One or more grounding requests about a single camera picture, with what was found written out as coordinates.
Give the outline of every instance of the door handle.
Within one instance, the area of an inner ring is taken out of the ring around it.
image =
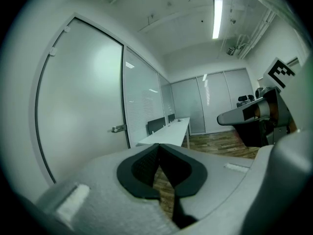
[[[122,124],[122,125],[112,127],[111,132],[116,133],[116,132],[126,131],[126,130],[127,130],[127,125]]]

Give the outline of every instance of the white desk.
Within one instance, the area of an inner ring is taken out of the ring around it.
[[[187,147],[189,149],[189,131],[190,131],[190,118],[179,118],[169,123],[157,132],[138,142],[138,144],[152,144],[152,143],[170,143],[173,145],[181,146],[186,135]]]

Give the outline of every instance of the sliding door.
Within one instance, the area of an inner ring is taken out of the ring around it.
[[[219,114],[231,110],[231,102],[227,83],[223,73],[198,77],[199,90],[205,118],[205,132],[214,133],[233,129],[231,126],[221,126],[217,123]]]
[[[160,74],[158,76],[159,76],[161,92],[162,92],[162,101],[163,101],[163,108],[164,108],[164,114],[165,114],[165,121],[166,121],[166,124],[168,124],[168,116],[175,113],[172,86]]]
[[[122,108],[123,46],[74,19],[48,57],[37,94],[37,135],[55,181],[88,161],[128,148]]]
[[[158,74],[127,48],[124,85],[131,147],[149,135],[148,121],[164,117]]]
[[[240,96],[254,95],[246,69],[225,71],[225,77],[233,109],[237,108]]]
[[[172,84],[177,118],[190,117],[191,133],[205,132],[204,117],[197,80],[195,78]]]

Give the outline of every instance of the white wall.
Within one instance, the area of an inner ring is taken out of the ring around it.
[[[116,20],[121,16],[99,0],[32,0],[25,6],[1,50],[0,155],[2,168],[13,189],[33,202],[48,189],[31,140],[34,112],[30,104],[34,103],[31,100],[36,87],[34,81],[51,39],[73,13],[113,33],[168,77],[157,52],[136,32],[125,27],[127,21]]]
[[[223,50],[217,59],[219,50],[220,42],[212,42],[183,48],[165,55],[169,81],[173,83],[206,73],[247,68],[245,60],[227,55],[226,50]]]
[[[297,57],[301,66],[307,58],[307,52],[301,45],[294,29],[278,16],[246,56],[254,90],[258,88],[257,79],[263,76],[276,57],[285,63]]]

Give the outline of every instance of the ceiling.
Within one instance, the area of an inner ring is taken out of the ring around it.
[[[220,35],[215,40],[212,39],[213,0],[106,1],[131,17],[135,29],[162,55],[212,41],[220,42],[220,46],[225,36],[233,40],[228,45],[234,44],[234,38],[240,34],[251,36],[266,10],[258,0],[223,0]]]

